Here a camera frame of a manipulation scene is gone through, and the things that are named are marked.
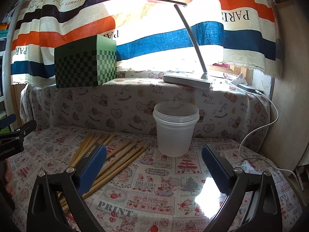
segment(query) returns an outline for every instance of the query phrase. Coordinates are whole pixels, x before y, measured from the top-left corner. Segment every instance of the desk lamp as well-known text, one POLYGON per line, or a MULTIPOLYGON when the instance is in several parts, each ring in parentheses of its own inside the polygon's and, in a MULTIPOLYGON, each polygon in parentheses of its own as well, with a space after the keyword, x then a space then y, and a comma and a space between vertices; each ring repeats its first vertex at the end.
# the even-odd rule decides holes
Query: desk lamp
POLYGON ((146 1, 154 2, 154 3, 171 3, 171 4, 174 5, 174 8, 176 9, 177 13, 179 14, 179 16, 180 16, 188 34, 189 34, 191 42, 192 42, 192 44, 195 48, 196 54, 197 54, 198 59, 200 61, 200 65, 202 66, 202 69, 203 69, 203 74, 189 73, 189 72, 168 73, 168 74, 163 75, 163 81, 166 82, 166 83, 170 83, 170 84, 185 85, 185 86, 199 88, 199 89, 202 89, 202 90, 209 89, 212 82, 208 78, 207 69, 206 69, 203 57, 200 53, 199 45, 197 43, 197 40, 196 40, 189 24, 187 23, 185 17, 183 16, 183 14, 182 14, 182 12, 179 8, 180 6, 186 7, 187 4, 182 3, 182 2, 177 2, 177 1, 171 1, 171 0, 146 0, 146 1))

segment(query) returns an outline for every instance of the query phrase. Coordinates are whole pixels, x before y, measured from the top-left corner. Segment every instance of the lamp base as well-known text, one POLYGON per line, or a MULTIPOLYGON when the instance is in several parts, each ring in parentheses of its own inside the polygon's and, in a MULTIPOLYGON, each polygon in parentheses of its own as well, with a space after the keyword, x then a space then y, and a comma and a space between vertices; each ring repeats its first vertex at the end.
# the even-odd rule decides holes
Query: lamp base
POLYGON ((163 81, 169 84, 178 84, 178 85, 185 85, 190 86, 202 90, 207 90, 212 85, 212 80, 209 80, 210 76, 205 74, 198 74, 198 73, 168 73, 163 75, 163 81))

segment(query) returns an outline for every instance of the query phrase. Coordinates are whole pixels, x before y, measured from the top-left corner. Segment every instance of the plastic cup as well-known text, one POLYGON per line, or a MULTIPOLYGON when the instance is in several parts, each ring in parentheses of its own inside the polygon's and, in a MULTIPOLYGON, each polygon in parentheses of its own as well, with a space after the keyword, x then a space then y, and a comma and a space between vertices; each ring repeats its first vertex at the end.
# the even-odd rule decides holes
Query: plastic cup
POLYGON ((180 157, 189 150, 199 109, 189 103, 164 101, 154 107, 159 151, 169 157, 180 157))

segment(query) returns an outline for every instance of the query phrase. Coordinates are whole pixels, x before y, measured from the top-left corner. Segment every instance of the wooden stick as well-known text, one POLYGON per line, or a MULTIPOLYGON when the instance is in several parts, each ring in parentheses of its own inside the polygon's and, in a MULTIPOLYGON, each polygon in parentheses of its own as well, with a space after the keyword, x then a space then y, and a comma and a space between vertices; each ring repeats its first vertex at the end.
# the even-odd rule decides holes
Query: wooden stick
POLYGON ((79 146, 79 149, 77 149, 77 151, 75 152, 74 156, 72 157, 72 159, 71 159, 71 161, 69 163, 69 166, 71 166, 72 163, 76 160, 77 156, 80 154, 80 152, 82 151, 84 146, 87 146, 89 144, 89 142, 92 139, 92 137, 93 137, 93 133, 88 133, 87 137, 84 139, 82 144, 79 146))
MULTIPOLYGON (((104 138, 103 138, 103 140, 101 141, 101 144, 102 145, 104 145, 104 146, 106 146, 106 145, 108 145, 110 142, 111 142, 111 140, 115 137, 117 135, 117 132, 113 132, 113 133, 108 133, 104 138)), ((77 159, 72 163, 72 165, 71 166, 76 166, 77 165, 77 163, 80 161, 80 159, 81 158, 83 158, 84 157, 84 155, 88 152, 87 151, 87 149, 88 149, 88 147, 89 147, 89 145, 87 146, 87 148, 85 149, 85 150, 83 150, 81 153, 80 153, 80 155, 77 157, 77 159)), ((61 203, 61 205, 63 206, 63 205, 65 205, 66 204, 66 200, 65 200, 65 198, 63 198, 63 199, 61 199, 60 200, 60 203, 61 203)))
MULTIPOLYGON (((121 165, 119 168, 117 168, 114 172, 112 172, 109 176, 101 180, 99 183, 91 187, 89 192, 82 195, 82 198, 85 199, 89 195, 93 194, 95 191, 97 191, 100 187, 104 186, 108 181, 110 181, 112 178, 114 178, 117 174, 119 174, 123 169, 125 169, 128 165, 130 165, 134 160, 136 160, 144 151, 146 151, 148 147, 144 147, 139 153, 137 153, 135 156, 133 156, 131 159, 129 159, 125 164, 121 165)), ((69 210, 69 206, 66 204, 62 207, 63 211, 66 212, 69 210)))
MULTIPOLYGON (((132 140, 128 140, 126 143, 122 144, 120 147, 124 148, 126 147, 128 144, 130 144, 132 142, 132 140)), ((105 173, 112 165, 114 165, 117 161, 119 161, 121 158, 123 158, 123 156, 125 154, 127 154, 130 150, 132 150, 133 147, 135 147, 137 145, 136 142, 132 143, 131 145, 128 146, 127 149, 125 149, 120 155, 118 155, 115 159, 113 159, 107 166, 103 167, 100 172, 97 175, 97 179, 103 174, 105 173)))
POLYGON ((111 158, 112 156, 114 156, 116 153, 118 153, 120 150, 122 150, 124 147, 120 146, 118 148, 116 148, 114 151, 110 152, 107 156, 106 156, 106 160, 108 160, 109 158, 111 158))
POLYGON ((98 134, 96 139, 90 142, 90 144, 85 149, 83 149, 83 151, 77 156, 76 160, 72 163, 72 167, 75 167, 77 165, 77 163, 85 156, 86 153, 88 153, 88 151, 93 147, 93 145, 98 142, 102 135, 103 133, 98 134))
POLYGON ((103 142, 103 146, 107 146, 108 145, 108 143, 110 143, 111 141, 112 141, 112 139, 115 137, 117 135, 117 132, 113 132, 113 133, 111 133, 111 136, 109 136, 109 138, 105 141, 105 142, 103 142))
MULTIPOLYGON (((123 148, 125 148, 127 145, 129 145, 130 143, 132 142, 132 140, 128 140, 128 141, 126 141, 125 143, 123 143, 122 145, 120 145, 119 147, 117 147, 114 151, 112 151, 111 153, 109 153, 109 155, 110 154, 116 154, 116 153, 118 153, 120 150, 122 150, 123 148)), ((129 150, 131 150, 133 147, 135 147, 137 145, 137 143, 136 142, 134 142, 132 145, 130 145, 123 153, 121 153, 118 157, 119 158, 115 158, 115 159, 117 159, 117 160, 112 160, 112 162, 110 162, 107 166, 108 166, 108 168, 110 168, 113 164, 115 164, 119 159, 121 159, 122 157, 123 157, 123 155, 125 155, 129 150)), ((97 177, 96 178, 98 178, 98 177, 100 177, 105 171, 106 171, 107 169, 104 167, 104 168, 102 168, 101 170, 100 170, 100 172, 98 173, 98 175, 97 175, 97 177)), ((66 205, 66 200, 65 200, 65 198, 63 198, 63 199, 61 199, 61 201, 60 201, 60 203, 61 203, 61 205, 62 206, 64 206, 64 205, 66 205)))
POLYGON ((123 160, 121 160, 119 163, 114 165, 109 171, 106 169, 105 173, 103 173, 100 177, 97 177, 97 179, 93 182, 92 186, 99 183, 102 179, 106 178, 108 175, 110 175, 112 172, 114 172, 117 168, 119 168, 121 165, 125 164, 129 159, 131 159, 134 155, 139 153, 141 151, 143 146, 138 146, 133 152, 129 153, 128 156, 126 156, 123 160))
POLYGON ((95 135, 94 133, 91 133, 91 137, 87 141, 87 143, 84 145, 84 147, 82 148, 82 151, 84 151, 86 149, 86 147, 89 146, 89 143, 92 141, 94 135, 95 135))
POLYGON ((104 136, 104 138, 100 141, 101 145, 103 145, 103 143, 109 138, 109 136, 111 136, 110 133, 108 133, 108 134, 106 134, 106 135, 104 136))

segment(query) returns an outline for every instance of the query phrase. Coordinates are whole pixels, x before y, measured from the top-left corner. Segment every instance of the white cable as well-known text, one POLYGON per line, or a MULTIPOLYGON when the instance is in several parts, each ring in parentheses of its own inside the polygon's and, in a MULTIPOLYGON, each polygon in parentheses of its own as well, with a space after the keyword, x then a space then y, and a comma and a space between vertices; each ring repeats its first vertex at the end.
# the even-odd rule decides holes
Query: white cable
POLYGON ((261 126, 261 127, 259 127, 259 128, 256 128, 256 129, 253 130, 252 132, 248 133, 248 134, 246 135, 246 137, 244 137, 244 139, 243 139, 242 142, 240 143, 238 153, 239 153, 240 157, 242 157, 243 159, 246 159, 246 160, 262 160, 262 161, 266 162, 267 164, 269 164, 272 168, 274 168, 274 169, 276 169, 276 170, 291 173, 291 174, 295 177, 296 182, 297 182, 297 184, 299 185, 299 181, 298 181, 298 179, 297 179, 297 177, 296 177, 296 175, 295 175, 295 173, 294 173, 293 171, 288 170, 288 169, 281 169, 281 168, 275 167, 275 166, 271 165, 267 160, 265 160, 265 159, 263 159, 263 158, 252 158, 252 157, 251 157, 251 158, 246 158, 246 157, 244 157, 244 156, 241 155, 241 148, 242 148, 243 144, 245 143, 246 139, 247 139, 252 133, 254 133, 254 132, 258 131, 258 130, 263 129, 264 127, 268 127, 268 126, 274 124, 274 123, 278 120, 278 118, 279 118, 279 113, 278 113, 278 110, 277 110, 276 106, 274 105, 274 103, 273 103, 268 97, 266 97, 263 93, 261 93, 260 91, 255 90, 255 92, 258 93, 258 94, 260 94, 260 95, 262 95, 262 96, 264 96, 265 98, 268 99, 268 101, 273 105, 273 107, 275 108, 275 110, 276 110, 276 112, 277 112, 277 118, 276 118, 273 122, 271 122, 271 123, 269 123, 269 124, 266 124, 266 125, 264 125, 264 126, 261 126))

